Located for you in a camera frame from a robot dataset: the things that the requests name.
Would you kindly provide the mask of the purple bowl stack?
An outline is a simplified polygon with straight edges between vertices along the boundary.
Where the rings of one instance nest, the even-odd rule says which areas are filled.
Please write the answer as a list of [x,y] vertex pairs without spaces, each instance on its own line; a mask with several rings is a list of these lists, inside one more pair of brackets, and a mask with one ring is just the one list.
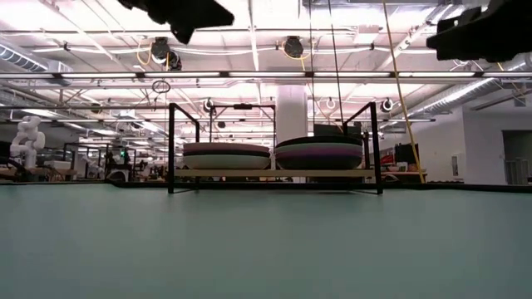
[[282,169],[306,169],[306,170],[349,170],[357,168],[362,159],[358,157],[324,157],[324,158],[293,158],[276,159]]

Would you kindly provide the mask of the green table mat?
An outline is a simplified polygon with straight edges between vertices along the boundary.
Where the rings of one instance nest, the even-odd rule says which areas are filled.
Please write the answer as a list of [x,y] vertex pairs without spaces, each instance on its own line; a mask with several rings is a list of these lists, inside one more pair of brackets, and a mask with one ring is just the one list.
[[0,187],[0,299],[532,299],[532,194]]

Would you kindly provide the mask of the dark blue plate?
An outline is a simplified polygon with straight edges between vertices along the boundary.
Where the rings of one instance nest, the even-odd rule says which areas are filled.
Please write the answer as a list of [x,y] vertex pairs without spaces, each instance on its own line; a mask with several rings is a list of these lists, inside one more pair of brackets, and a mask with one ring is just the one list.
[[192,155],[184,155],[184,157],[186,156],[198,156],[198,155],[248,155],[248,156],[258,156],[258,157],[265,157],[265,158],[270,158],[270,153],[269,154],[221,154],[221,153],[214,153],[214,154],[192,154]]

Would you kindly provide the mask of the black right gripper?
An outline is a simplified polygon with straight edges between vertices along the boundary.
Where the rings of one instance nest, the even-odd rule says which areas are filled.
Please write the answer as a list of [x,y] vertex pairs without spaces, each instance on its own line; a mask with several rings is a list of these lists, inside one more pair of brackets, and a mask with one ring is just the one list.
[[466,9],[458,17],[439,21],[426,46],[436,50],[440,61],[503,62],[531,52],[532,0],[491,0],[484,11]]

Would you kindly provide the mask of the pink plate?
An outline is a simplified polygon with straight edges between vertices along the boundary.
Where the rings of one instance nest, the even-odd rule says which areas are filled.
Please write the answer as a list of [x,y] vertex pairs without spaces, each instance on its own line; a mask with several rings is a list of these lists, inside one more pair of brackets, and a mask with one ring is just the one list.
[[268,147],[239,143],[188,143],[183,145],[183,151],[195,150],[257,150],[269,152]]

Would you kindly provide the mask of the black metal frame station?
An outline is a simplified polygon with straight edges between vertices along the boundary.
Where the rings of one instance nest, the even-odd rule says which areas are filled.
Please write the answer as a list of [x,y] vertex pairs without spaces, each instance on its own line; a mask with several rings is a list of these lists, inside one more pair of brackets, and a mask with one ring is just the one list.
[[63,160],[70,155],[74,179],[130,182],[135,177],[137,150],[131,147],[71,142],[63,145],[62,152]]
[[[276,113],[276,105],[255,105],[255,104],[248,104],[248,103],[239,103],[239,104],[233,104],[233,105],[215,105],[211,104],[209,106],[209,142],[213,140],[213,124],[214,124],[214,110],[217,108],[221,108],[222,110],[217,114],[217,116],[221,116],[228,108],[233,110],[252,110],[252,109],[259,109],[261,112],[263,112],[273,123],[273,146],[277,144],[277,113]],[[266,108],[269,108],[273,111],[273,117],[270,117],[269,114],[267,114],[264,110]]]

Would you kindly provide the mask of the grey door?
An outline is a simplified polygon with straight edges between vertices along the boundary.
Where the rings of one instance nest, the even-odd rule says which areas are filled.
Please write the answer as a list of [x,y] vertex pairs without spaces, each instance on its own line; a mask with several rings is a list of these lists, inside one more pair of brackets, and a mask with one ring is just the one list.
[[532,184],[532,130],[503,130],[508,185]]

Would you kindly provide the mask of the wooden shelf with black frame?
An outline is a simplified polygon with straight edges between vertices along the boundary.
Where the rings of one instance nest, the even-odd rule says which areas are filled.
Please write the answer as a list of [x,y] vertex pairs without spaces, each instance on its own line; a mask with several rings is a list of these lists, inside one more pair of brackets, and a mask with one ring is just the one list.
[[[182,112],[194,125],[195,125],[195,141],[200,141],[200,123],[187,111],[181,108],[176,103],[170,103],[168,108],[169,113],[169,152],[168,152],[168,174],[166,178],[168,194],[175,193],[175,112],[178,110]],[[379,145],[378,142],[378,128],[377,128],[377,105],[375,102],[370,102],[365,104],[358,112],[352,115],[347,120],[342,122],[342,130],[345,135],[347,135],[347,125],[349,122],[357,118],[362,112],[370,110],[370,121],[372,125],[372,138],[373,144],[375,146]],[[383,184],[382,184],[382,172],[381,172],[381,162],[380,155],[377,154],[377,157],[374,158],[376,169],[373,170],[376,180],[376,191],[377,195],[383,194]],[[272,170],[264,170],[264,174],[259,174],[258,170],[253,170],[253,176],[259,177],[289,177],[288,170],[276,170],[274,167]]]

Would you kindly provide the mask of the silver ventilation duct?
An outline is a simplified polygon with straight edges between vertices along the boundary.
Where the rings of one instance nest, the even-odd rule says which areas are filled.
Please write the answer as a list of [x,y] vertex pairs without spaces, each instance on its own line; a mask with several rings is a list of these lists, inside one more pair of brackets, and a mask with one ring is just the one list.
[[72,73],[73,69],[61,61],[42,58],[12,43],[0,40],[0,64],[20,68],[20,72],[1,72],[0,80],[44,80],[54,85],[70,86],[72,79],[63,73]]
[[[532,71],[532,51],[519,54],[512,61],[504,62],[502,67],[505,71]],[[468,84],[456,85],[409,108],[406,115],[412,118],[424,114],[436,114],[495,92],[502,86],[500,78],[480,78]]]

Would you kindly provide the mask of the white column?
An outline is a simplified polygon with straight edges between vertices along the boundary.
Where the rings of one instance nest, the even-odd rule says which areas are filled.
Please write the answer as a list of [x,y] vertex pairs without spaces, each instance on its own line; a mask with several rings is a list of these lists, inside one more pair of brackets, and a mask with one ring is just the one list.
[[308,95],[305,86],[277,87],[276,136],[278,144],[308,136]]

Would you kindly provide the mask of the ceiling light bar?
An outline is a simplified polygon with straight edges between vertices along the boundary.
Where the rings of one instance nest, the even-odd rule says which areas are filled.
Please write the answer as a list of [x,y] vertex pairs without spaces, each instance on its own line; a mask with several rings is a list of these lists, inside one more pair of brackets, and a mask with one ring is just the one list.
[[178,72],[35,72],[0,73],[0,80],[175,79],[175,78],[339,78],[339,79],[480,79],[532,78],[532,71],[178,71]]

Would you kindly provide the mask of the white robot figure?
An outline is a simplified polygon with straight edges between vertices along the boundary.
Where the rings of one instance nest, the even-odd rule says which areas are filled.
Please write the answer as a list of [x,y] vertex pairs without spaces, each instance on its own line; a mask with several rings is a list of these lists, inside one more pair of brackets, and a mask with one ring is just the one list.
[[22,156],[26,169],[36,166],[37,152],[45,147],[46,136],[38,129],[41,122],[38,116],[24,116],[17,124],[17,134],[10,145],[10,156]]

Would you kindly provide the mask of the purple plate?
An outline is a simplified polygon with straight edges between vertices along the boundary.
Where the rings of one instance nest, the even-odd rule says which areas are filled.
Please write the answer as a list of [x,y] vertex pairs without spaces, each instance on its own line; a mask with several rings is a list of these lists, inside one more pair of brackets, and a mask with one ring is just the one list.
[[362,153],[353,152],[303,152],[303,151],[291,151],[284,153],[277,153],[277,159],[289,159],[289,158],[311,158],[311,157],[326,157],[326,158],[339,158],[347,157],[348,159],[361,159]]
[[184,150],[184,155],[192,154],[269,154],[269,151],[254,150],[254,149],[196,149],[196,150]]

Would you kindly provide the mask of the small black monitor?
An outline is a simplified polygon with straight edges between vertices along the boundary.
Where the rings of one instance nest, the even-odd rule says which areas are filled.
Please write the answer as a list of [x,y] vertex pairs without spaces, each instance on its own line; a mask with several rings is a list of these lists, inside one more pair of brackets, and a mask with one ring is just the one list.
[[394,160],[396,163],[415,164],[416,158],[411,144],[397,144],[394,147]]

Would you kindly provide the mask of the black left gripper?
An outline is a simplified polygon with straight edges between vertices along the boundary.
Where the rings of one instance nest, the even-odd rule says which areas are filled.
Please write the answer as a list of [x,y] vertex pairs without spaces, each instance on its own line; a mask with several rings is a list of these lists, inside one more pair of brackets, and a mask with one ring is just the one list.
[[175,38],[188,44],[195,30],[231,26],[234,14],[215,0],[117,0],[123,7],[138,8],[158,24],[170,25]]

